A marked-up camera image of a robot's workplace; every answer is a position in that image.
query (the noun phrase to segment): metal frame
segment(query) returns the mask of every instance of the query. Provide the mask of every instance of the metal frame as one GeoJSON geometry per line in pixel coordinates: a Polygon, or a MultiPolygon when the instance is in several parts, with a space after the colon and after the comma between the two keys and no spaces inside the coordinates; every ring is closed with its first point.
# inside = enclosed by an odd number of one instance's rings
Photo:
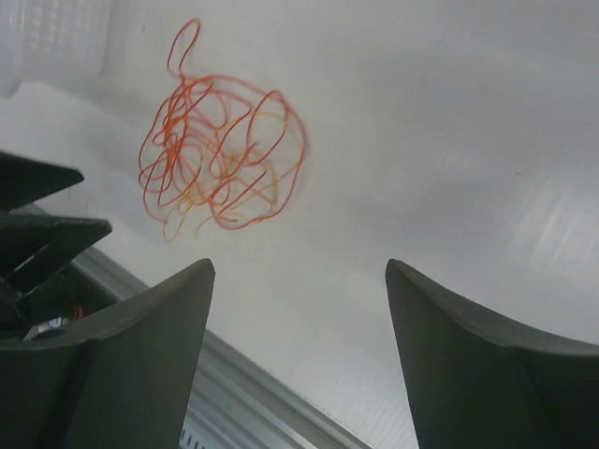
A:
{"type": "MultiPolygon", "coordinates": [[[[148,288],[95,248],[78,256],[74,265],[119,300],[148,288]]],[[[198,449],[371,447],[209,330],[183,431],[181,447],[192,449],[196,442],[198,449]]]]}

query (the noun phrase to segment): white tabletop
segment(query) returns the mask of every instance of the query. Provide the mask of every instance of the white tabletop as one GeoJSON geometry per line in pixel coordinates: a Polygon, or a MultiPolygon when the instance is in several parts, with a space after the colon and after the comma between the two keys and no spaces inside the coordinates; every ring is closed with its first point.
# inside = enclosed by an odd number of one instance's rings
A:
{"type": "Polygon", "coordinates": [[[210,330],[373,447],[416,447],[390,257],[599,343],[597,23],[592,0],[131,0],[107,75],[0,102],[0,148],[79,167],[44,205],[111,219],[100,249],[143,281],[210,257],[210,330]],[[281,89],[312,146],[280,217],[166,244],[137,151],[192,16],[200,67],[281,89]]]}

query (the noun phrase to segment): tangled wire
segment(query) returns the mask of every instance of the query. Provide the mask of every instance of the tangled wire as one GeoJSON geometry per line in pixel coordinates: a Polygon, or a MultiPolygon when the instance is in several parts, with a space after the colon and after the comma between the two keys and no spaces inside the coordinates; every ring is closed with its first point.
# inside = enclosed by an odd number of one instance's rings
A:
{"type": "Polygon", "coordinates": [[[166,241],[177,237],[199,206],[210,214],[198,221],[196,236],[212,219],[233,230],[279,214],[308,148],[305,127],[281,92],[227,75],[185,71],[200,28],[193,19],[175,37],[167,71],[179,85],[160,106],[139,151],[143,203],[163,224],[166,241]],[[188,30],[193,38],[173,66],[175,48],[188,30]]]}

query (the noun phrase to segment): cable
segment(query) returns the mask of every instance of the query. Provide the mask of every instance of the cable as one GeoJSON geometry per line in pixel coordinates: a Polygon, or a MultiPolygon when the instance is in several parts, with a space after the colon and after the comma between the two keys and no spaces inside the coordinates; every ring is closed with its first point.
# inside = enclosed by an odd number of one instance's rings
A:
{"type": "Polygon", "coordinates": [[[210,220],[235,230],[278,215],[308,149],[304,124],[281,92],[228,75],[186,71],[200,30],[199,19],[192,19],[176,35],[167,72],[179,85],[160,105],[139,151],[144,207],[163,224],[166,241],[199,207],[210,214],[200,220],[196,237],[210,220]],[[193,37],[173,63],[187,32],[193,37]],[[168,225],[176,221],[169,235],[168,225]]]}

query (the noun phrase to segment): white plastic container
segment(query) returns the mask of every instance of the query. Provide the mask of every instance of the white plastic container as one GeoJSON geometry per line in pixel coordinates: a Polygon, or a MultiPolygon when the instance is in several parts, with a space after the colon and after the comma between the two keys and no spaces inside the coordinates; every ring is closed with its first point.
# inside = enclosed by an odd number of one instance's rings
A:
{"type": "Polygon", "coordinates": [[[0,0],[0,96],[101,71],[112,0],[0,0]]]}

